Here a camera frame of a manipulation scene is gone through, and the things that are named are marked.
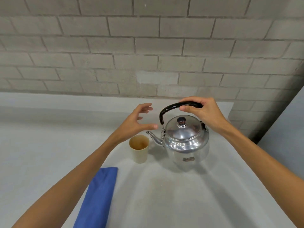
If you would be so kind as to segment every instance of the silver kettle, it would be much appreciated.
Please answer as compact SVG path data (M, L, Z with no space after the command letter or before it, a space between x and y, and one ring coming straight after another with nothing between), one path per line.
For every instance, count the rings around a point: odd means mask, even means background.
M194 166L207 157L209 153L209 131L203 122L190 115L174 117L164 127L164 114L182 105L196 108L203 107L202 104L194 101L169 105L159 114L159 120L163 126L161 138L156 137L151 131L147 131L147 134L151 136L156 144L165 148L173 162L184 168Z

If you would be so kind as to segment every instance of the gray wall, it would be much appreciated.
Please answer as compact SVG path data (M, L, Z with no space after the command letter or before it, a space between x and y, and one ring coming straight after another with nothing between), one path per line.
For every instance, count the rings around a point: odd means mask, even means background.
M233 101L259 138L303 86L304 0L0 0L0 91Z
M258 145L304 180L304 88Z

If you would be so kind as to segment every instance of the blue napkin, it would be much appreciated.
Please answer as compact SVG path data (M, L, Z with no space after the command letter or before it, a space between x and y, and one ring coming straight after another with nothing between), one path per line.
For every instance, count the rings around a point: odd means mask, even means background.
M117 171L117 167L109 167L97 172L89 184L73 228L105 228Z

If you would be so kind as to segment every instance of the left hand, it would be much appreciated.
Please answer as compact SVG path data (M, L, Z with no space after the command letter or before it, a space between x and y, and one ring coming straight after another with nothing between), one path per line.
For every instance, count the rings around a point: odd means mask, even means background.
M110 136L116 142L121 143L127 139L135 136L143 130L156 130L158 129L157 124L139 124L137 120L141 120L142 117L139 114L147 114L150 110L153 110L150 107L152 103L143 103L139 104L133 112L124 120L124 122L118 127L117 130Z

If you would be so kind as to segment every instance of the kettle handle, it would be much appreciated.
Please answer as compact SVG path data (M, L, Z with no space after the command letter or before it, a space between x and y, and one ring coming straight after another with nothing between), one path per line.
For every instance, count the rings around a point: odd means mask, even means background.
M201 103L194 102L194 101L182 101L182 102L178 102L178 103L174 103L172 105L169 105L166 108L164 108L159 114L159 121L161 122L161 124L162 125L164 124L163 116L164 116L165 113L167 113L168 111L173 110L175 108L179 108L182 105L189 105L189 106L193 106L193 107L196 107L196 108L202 108L203 107L203 105Z

